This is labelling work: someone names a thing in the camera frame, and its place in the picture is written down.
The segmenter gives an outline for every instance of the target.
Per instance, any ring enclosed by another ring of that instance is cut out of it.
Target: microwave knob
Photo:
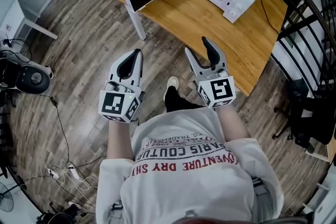
[[[231,10],[229,11],[229,14],[230,14],[231,16],[233,16],[233,17],[236,17],[236,16],[237,16],[237,12],[236,12],[234,9],[231,9]]]
[[[243,9],[243,6],[241,3],[236,3],[235,4],[235,7],[238,8],[238,9]]]

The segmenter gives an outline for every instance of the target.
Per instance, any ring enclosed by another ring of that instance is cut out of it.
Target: sleeve
[[[252,208],[253,222],[260,223],[279,217],[284,195],[279,180],[265,153],[254,138],[243,138],[225,143],[237,157],[242,169],[254,183],[255,199]]]
[[[96,222],[106,224],[110,209],[120,200],[120,189],[131,174],[134,161],[130,159],[105,159],[100,165]]]

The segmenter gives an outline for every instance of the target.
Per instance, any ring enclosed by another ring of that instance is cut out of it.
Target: person's right arm
[[[284,195],[276,174],[268,158],[260,148],[258,141],[251,138],[243,121],[232,105],[216,108],[222,126],[225,146],[237,157],[242,169],[254,181],[258,178],[262,185],[255,184],[255,201],[253,204],[253,222],[260,223],[279,216],[284,203]]]
[[[109,122],[107,159],[99,170],[96,202],[97,224],[107,223],[113,204],[120,201],[120,189],[134,164],[129,124]]]

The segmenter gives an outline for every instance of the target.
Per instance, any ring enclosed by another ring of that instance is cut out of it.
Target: white t-shirt
[[[185,216],[261,222],[280,214],[281,187],[258,142],[225,142],[213,110],[156,116],[136,128],[132,149],[135,161],[100,165],[97,224],[171,224]]]

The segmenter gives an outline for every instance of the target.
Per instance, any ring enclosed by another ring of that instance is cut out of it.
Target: person
[[[284,197],[256,139],[232,105],[209,108],[178,94],[170,77],[167,113],[138,126],[109,122],[100,165],[97,224],[263,222]]]

